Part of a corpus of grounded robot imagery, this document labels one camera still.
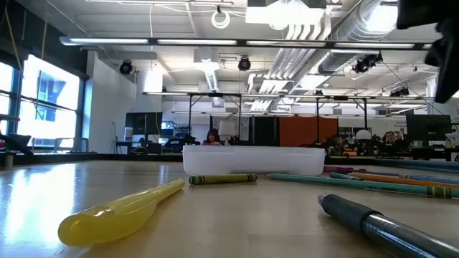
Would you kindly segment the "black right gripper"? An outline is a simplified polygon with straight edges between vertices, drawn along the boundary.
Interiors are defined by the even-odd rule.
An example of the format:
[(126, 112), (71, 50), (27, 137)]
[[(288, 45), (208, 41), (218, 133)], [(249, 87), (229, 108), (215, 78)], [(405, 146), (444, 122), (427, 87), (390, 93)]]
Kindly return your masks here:
[(399, 0), (397, 28), (438, 23), (442, 37), (432, 43), (425, 64), (439, 67), (435, 102), (446, 103), (459, 91), (459, 0)]

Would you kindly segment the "blue pencil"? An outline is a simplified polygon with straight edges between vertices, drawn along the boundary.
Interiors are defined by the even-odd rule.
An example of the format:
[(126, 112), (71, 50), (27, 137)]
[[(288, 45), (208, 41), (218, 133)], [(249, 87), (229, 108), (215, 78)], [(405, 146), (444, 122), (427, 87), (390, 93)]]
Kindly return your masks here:
[(419, 176), (419, 175), (408, 175), (408, 174), (399, 174), (399, 178), (406, 178), (406, 179), (413, 179), (418, 181), (431, 181), (436, 183), (449, 183), (459, 185), (459, 179), (453, 178), (440, 178), (440, 177), (433, 177), (433, 176)]

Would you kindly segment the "orange pencil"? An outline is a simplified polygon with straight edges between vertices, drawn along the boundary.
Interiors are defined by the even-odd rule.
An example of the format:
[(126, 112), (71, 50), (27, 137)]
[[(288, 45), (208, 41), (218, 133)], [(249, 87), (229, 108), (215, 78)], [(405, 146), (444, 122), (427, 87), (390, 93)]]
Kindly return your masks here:
[(382, 183), (399, 183), (399, 184), (407, 184), (407, 185), (414, 185), (414, 186), (435, 186), (435, 187), (459, 189), (459, 185), (456, 185), (456, 184), (421, 181), (421, 180), (414, 180), (414, 179), (408, 179), (408, 178), (399, 178), (396, 176), (380, 176), (380, 175), (372, 175), (368, 173), (350, 173), (349, 175), (364, 179), (366, 181), (376, 181), (376, 182), (382, 182)]

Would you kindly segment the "teal pencil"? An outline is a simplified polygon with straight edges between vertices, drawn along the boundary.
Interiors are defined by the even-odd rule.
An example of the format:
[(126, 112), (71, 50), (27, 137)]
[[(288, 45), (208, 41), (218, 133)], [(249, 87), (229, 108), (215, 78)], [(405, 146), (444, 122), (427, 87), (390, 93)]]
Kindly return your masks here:
[(339, 178), (323, 178), (314, 176), (298, 176), (281, 173), (270, 173), (267, 175), (272, 180), (292, 181), (299, 183), (317, 183), (331, 186), (343, 186), (349, 188), (372, 189), (378, 191), (392, 191), (404, 194), (417, 194), (432, 196), (444, 199), (459, 199), (459, 189), (437, 186), (414, 186), (398, 183), (380, 183), (374, 181), (356, 181)]

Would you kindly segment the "dark green crayon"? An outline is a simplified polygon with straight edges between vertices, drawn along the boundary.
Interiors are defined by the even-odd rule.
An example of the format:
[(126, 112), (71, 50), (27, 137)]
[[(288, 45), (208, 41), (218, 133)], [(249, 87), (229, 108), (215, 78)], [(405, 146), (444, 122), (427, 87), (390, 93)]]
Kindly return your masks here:
[(362, 181), (362, 178), (359, 178), (359, 177), (356, 177), (356, 176), (350, 176), (350, 175), (347, 175), (347, 174), (341, 174), (341, 173), (329, 173), (328, 176), (330, 178), (335, 178), (335, 179)]

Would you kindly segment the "black pen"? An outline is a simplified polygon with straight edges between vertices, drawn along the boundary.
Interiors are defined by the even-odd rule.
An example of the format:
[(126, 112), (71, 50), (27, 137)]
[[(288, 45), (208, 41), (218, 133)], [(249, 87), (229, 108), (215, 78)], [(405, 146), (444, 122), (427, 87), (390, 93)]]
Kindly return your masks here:
[(322, 209), (340, 224), (398, 258), (459, 258), (459, 247), (335, 194), (318, 196)]

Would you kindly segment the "clear plastic supply box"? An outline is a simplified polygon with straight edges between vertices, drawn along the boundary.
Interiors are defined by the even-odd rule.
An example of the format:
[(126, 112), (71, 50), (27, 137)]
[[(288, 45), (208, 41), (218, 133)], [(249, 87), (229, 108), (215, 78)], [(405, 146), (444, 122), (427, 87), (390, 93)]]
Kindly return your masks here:
[(289, 173), (317, 176), (323, 172), (322, 148), (243, 145), (186, 145), (182, 158), (189, 175)]

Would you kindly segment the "olive green crayon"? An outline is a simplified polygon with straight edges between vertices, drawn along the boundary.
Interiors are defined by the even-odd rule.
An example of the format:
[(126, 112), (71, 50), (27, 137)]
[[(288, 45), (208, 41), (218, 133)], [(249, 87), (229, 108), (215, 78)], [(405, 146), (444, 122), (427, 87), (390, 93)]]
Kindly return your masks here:
[(257, 180), (256, 174), (228, 174), (228, 175), (206, 175), (190, 176), (190, 185), (204, 185), (217, 183), (244, 183), (254, 182)]

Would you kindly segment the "yellow plastic spoon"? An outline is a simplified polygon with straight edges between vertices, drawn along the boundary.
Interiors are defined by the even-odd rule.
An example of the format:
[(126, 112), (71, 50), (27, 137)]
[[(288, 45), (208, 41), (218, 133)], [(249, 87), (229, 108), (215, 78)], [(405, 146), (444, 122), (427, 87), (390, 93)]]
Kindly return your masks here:
[(183, 179), (168, 182), (90, 207), (65, 218), (58, 227), (63, 244), (86, 247), (115, 241), (138, 231), (152, 216), (160, 202), (180, 191)]

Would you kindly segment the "black monitor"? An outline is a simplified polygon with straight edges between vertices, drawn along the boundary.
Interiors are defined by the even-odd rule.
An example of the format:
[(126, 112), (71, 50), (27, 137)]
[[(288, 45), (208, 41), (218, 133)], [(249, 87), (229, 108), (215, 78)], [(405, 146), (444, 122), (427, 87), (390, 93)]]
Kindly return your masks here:
[(452, 132), (449, 115), (406, 115), (407, 137), (410, 141), (440, 141)]
[(162, 113), (127, 113), (125, 126), (133, 129), (134, 135), (160, 135)]

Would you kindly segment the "person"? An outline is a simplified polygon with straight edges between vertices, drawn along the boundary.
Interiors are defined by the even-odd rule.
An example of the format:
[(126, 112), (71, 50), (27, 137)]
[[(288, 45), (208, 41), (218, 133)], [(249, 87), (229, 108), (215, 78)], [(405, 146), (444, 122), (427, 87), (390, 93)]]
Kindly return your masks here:
[(384, 146), (387, 148), (395, 147), (397, 143), (397, 137), (395, 133), (392, 131), (386, 132), (383, 137), (383, 143), (384, 143)]
[(207, 133), (207, 139), (203, 142), (204, 145), (222, 145), (217, 129), (210, 129)]
[(341, 136), (334, 136), (328, 142), (326, 152), (329, 156), (341, 156), (344, 153), (344, 142)]

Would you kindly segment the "orange partition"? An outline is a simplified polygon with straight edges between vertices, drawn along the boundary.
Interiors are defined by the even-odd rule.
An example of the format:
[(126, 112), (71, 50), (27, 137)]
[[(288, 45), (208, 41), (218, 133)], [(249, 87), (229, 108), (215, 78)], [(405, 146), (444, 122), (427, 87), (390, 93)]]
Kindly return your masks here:
[(279, 121), (281, 147), (300, 147), (313, 143), (325, 143), (338, 134), (337, 118), (283, 117)]

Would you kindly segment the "LED light bar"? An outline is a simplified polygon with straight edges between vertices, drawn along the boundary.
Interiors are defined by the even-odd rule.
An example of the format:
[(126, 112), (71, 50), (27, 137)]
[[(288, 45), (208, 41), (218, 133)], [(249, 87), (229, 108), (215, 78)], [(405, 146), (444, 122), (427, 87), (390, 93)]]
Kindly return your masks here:
[(153, 37), (60, 37), (60, 42), (65, 46), (259, 47), (394, 51), (426, 51), (432, 46), (431, 42), (344, 42), (285, 39), (200, 39)]

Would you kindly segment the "large window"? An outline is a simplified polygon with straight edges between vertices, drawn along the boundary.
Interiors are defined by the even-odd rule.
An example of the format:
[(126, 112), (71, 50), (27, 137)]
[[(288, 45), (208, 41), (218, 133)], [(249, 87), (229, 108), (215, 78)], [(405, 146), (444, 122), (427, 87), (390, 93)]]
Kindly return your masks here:
[(24, 62), (17, 133), (31, 147), (72, 148), (76, 135), (80, 78), (29, 55)]

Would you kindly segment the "silver ventilation duct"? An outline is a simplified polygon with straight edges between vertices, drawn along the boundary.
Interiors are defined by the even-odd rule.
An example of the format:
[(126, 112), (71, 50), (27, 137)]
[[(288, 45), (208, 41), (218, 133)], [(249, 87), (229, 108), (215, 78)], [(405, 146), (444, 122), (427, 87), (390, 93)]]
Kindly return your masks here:
[[(389, 0), (362, 0), (331, 35), (333, 41), (381, 41), (396, 27), (398, 3), (383, 4)], [(333, 74), (350, 63), (356, 54), (335, 53), (327, 50), (318, 66), (320, 74)]]

